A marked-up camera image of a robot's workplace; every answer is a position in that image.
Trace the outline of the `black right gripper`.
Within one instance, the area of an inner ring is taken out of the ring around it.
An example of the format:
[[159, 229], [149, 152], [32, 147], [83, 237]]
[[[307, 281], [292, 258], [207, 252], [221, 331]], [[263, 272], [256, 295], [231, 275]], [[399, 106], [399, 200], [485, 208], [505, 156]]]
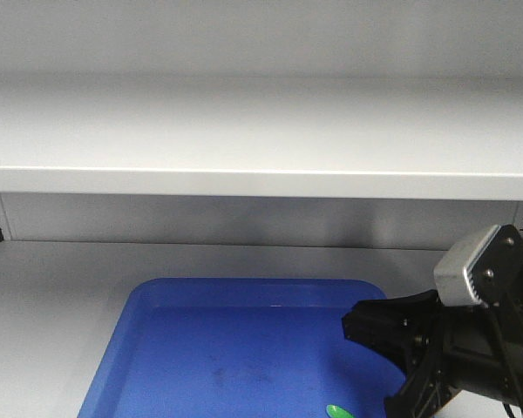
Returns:
[[[430, 345], [439, 312], [442, 349]], [[342, 327], [346, 340], [405, 374], [401, 388], [384, 398], [387, 417], [433, 417], [460, 389], [523, 399], [523, 270], [489, 306], [446, 307], [429, 290], [360, 300], [342, 317]]]

